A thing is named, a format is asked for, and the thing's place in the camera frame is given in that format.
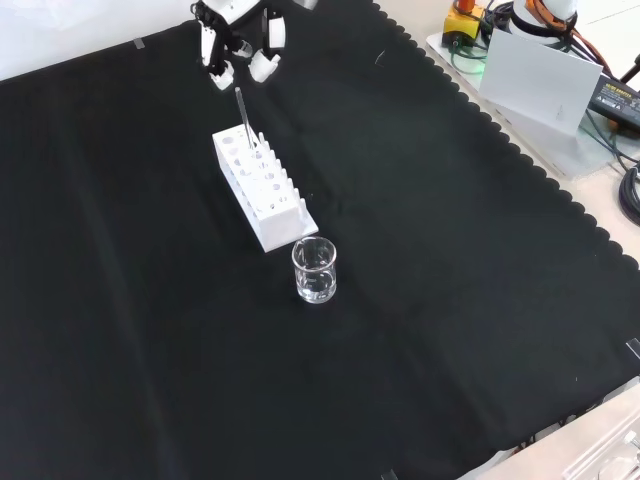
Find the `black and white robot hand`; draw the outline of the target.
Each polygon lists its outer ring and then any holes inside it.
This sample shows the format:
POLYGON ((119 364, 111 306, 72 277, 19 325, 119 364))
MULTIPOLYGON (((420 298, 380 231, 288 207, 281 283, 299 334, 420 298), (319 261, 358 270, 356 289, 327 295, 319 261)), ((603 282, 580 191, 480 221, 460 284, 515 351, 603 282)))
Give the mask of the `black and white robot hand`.
POLYGON ((234 83, 234 57, 247 60, 257 83, 264 83, 277 70, 286 46, 287 30, 283 13, 270 1, 197 1, 190 11, 200 25, 200 62, 221 91, 234 83), (240 29, 261 20, 262 44, 253 47, 240 29))

